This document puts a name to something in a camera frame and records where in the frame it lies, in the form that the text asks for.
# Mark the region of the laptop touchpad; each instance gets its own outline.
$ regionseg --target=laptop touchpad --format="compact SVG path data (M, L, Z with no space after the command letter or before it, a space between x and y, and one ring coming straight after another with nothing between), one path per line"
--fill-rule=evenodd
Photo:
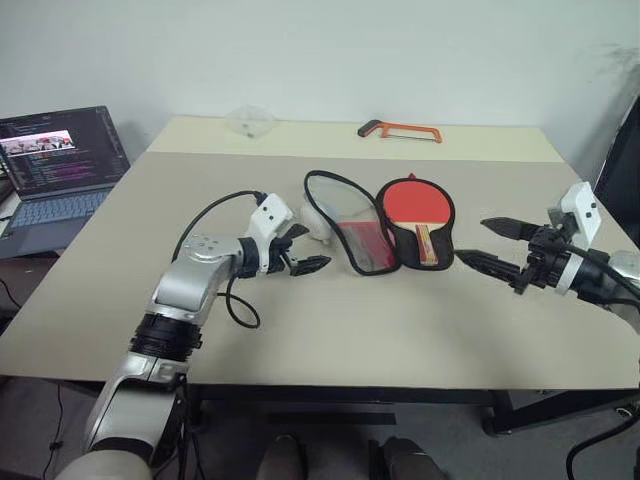
M86 219L82 218L35 225L29 228L19 253L27 254L67 248L85 223Z

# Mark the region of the power cord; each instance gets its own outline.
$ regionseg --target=power cord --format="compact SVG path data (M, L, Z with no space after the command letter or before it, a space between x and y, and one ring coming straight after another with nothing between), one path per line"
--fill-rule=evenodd
M185 419L183 422L184 441L180 446L183 449L183 452L180 468L178 469L178 480L184 480L185 477L187 457L189 453L189 442L193 444L193 451L196 456L196 471L194 478L197 478L198 474L200 474L202 476L202 480L205 480L204 469L202 468L202 458L200 457L200 443L195 433L193 433L193 431L191 430L191 402L189 401L189 382L187 381L186 375L182 377L181 384L182 397L185 402Z
M234 322L236 322L238 325L244 328L250 328L250 329L260 328L260 324L262 323L262 321L260 320L260 315L258 314L258 311L255 309L255 307L251 305L249 302L247 302L245 299L240 298L237 295L234 295L233 293L231 293L231 289L233 288L233 283L236 281L237 278L238 277L236 275L233 275L229 279L229 283L227 283L227 291L224 293L218 293L218 296L225 297L227 312L229 312L229 316L233 319ZM244 305L249 309L249 311L253 315L253 318L255 319L254 323L247 323L244 320L241 320L240 317L238 317L238 315L236 315L236 312L233 310L233 306L231 305L232 299L238 303L241 303L242 305Z
M615 437L616 435L619 435L622 432L629 430L636 423L638 423L638 421L640 421L640 415L636 413L629 420L623 422L617 427L614 427L611 430L607 430L606 432L602 432L599 435L596 435L595 437L591 437L590 439L585 440L584 442L579 443L575 447L573 447L567 454L567 460L566 460L567 478L569 478L569 480L576 480L576 477L574 477L573 475L573 462L576 456L580 452L582 452L583 450L589 447L592 447L597 443L603 442L604 440Z
M603 262L602 260L600 260L598 258L595 258L593 255L591 255L586 250L578 248L575 245L569 245L569 244L565 244L565 245L549 244L549 245L546 245L546 248L548 250L551 250L551 251L554 251L554 252L563 252L563 251L565 251L565 252L574 253L574 254L578 255L579 257L582 257L583 259L587 260L592 265L598 267L603 273L605 273L609 278L611 278L613 281L615 281L622 288L627 290L636 299L640 300L640 290L638 290L638 288L636 288L635 285L633 285L629 280L627 280L620 273L618 273L616 270L614 270L609 264Z
M4 289L7 291L7 297L9 297L9 300L11 300L11 302L16 307L18 307L18 310L21 309L22 305L20 303L18 303L15 298L13 298L13 295L11 295L11 290L9 290L9 285L7 285L7 282L5 282L4 280L2 280L0 278L0 283L2 283L2 285L4 286Z
M215 207L217 207L218 205L227 202L231 199L234 198L238 198L238 197L242 197L242 196L246 196L246 195L252 195L255 199L256 199L256 204L260 205L265 198L267 198L267 194L264 192L260 192L257 190L241 190L239 192L235 192L235 193L230 193L229 195L225 195L224 197L219 198L218 200L216 200L213 203L210 203L209 205L207 205L205 208L203 208L200 213L198 213L195 217L193 217L193 220L191 220L191 222L189 222L189 225L187 225L187 228L184 229L184 231L182 232L182 234L180 235L180 238L178 239L178 243L176 244L174 250L173 250L173 255L171 256L171 261L175 261L176 258L178 258L178 255L180 254L180 249L182 248L182 244L184 243L184 241L187 239L187 237L189 236L189 233L191 233L191 230L193 230L193 227L195 227L195 225L202 219L202 217L204 217L207 213L209 213L211 210L213 210ZM236 281L237 276L232 276L231 279L229 280L229 282L227 283L227 290L224 293L218 293L218 297L225 297L225 304L227 306L227 312L229 312L229 316L233 319L234 322L236 322L238 325L240 325L241 327L244 328L250 328L250 329L256 329L260 327L261 324L261 320L260 320L260 315L258 314L258 311L255 309L255 307L253 305L251 305L248 301L244 300L243 298L234 295L233 293L231 293L231 289L233 288L233 284ZM238 303L241 303L242 305L244 305L245 307L247 307L249 309L249 311L251 312L251 314L254 317L254 322L253 323L248 323L245 322L244 320L241 320L240 317L238 317L238 315L236 314L236 312L233 309L233 305L231 303L231 300L235 300Z
M176 458L178 458L178 454L177 454L177 453L174 453L174 454L173 454L173 456L172 456L169 460L167 460L166 462L164 462L164 463L162 464L162 466L161 466L160 468L158 468L158 470L156 470L156 473L154 473L154 474L153 474L153 478L154 478L155 480L157 480L157 479L158 479L158 477L160 476L160 474L161 474L162 472L164 472L165 468L167 468L169 465L171 465L173 462L175 462Z
M62 427L62 417L64 416L64 406L62 405L60 384L56 385L56 387L57 387L58 408L60 409L60 414L58 415L58 425L56 426L56 434L53 436L53 441L49 444L49 460L47 461L47 465L44 467L44 470L42 471L42 480L47 480L47 470L49 470L49 467L51 466L51 462L53 461L53 454L56 452L56 450L60 450L60 448L62 448L62 445L64 444L62 441L58 439L58 437L60 436L60 428Z

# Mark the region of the gray floor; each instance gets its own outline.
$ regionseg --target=gray floor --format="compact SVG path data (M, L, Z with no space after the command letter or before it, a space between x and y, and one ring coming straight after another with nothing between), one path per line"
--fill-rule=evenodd
M55 385L37 379L12 379L0 390L0 469L39 477L55 431ZM82 431L93 399L63 388L63 448L53 471L81 452ZM293 404L206 405L209 428L200 436L208 479L254 478L264 449L274 435L292 432L306 445L312 480L366 480L367 440L406 436L422 446L451 479L564 479L569 448L620 422L603 412L553 426L489 438L474 408L429 405L334 406L339 411L393 412L395 426L271 425L267 412L309 409ZM576 462L576 478L632 479L640 426L596 446ZM175 478L175 465L160 478ZM47 478L53 478L52 471Z

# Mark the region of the ping pong paddle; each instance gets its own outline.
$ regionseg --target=ping pong paddle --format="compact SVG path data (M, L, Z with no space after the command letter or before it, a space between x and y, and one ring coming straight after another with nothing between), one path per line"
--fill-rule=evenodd
M415 178L394 180L380 193L389 222L415 235L403 235L401 231L394 230L398 249L405 250L399 252L403 263L416 268L447 268L450 265L450 257L453 256L450 228L444 239L448 241L434 238L434 232L453 223L453 202L448 194L434 183ZM419 265L411 265L416 263L412 260L416 255L415 252L406 250L415 251L416 239Z

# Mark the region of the beige tabletop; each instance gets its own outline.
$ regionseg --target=beige tabletop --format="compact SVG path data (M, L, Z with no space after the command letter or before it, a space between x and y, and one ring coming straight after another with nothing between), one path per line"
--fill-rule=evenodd
M160 139L176 134L172 128ZM510 129L502 130L509 135ZM497 237L479 221L508 215L542 223L546 208L577 181L548 143L545 147L544 137L528 130L522 150L531 145L548 152L544 162L172 153L158 151L156 142L150 149L156 151L134 164L0 337L0 373L105 379L126 351L191 217L212 200L245 188L277 192L295 209L311 169L345 175L372 192L410 172L435 181L456 205L457 248L479 248L522 263L525 243ZM180 133L174 138L188 142L189 134ZM433 146L425 149L425 158L437 157ZM517 158L517 149L510 153ZM239 200L216 209L196 230L240 235L251 211L251 202ZM594 247L634 249L601 211ZM496 389L638 385L634 331L572 293L561 297L531 287L518 296L459 261L444 272L403 268L365 278L351 271L335 245L303 243L309 253L334 260L306 277L239 281L237 293L258 309L263 326L238 327L218 302L203 328L204 345L192 356L193 382Z

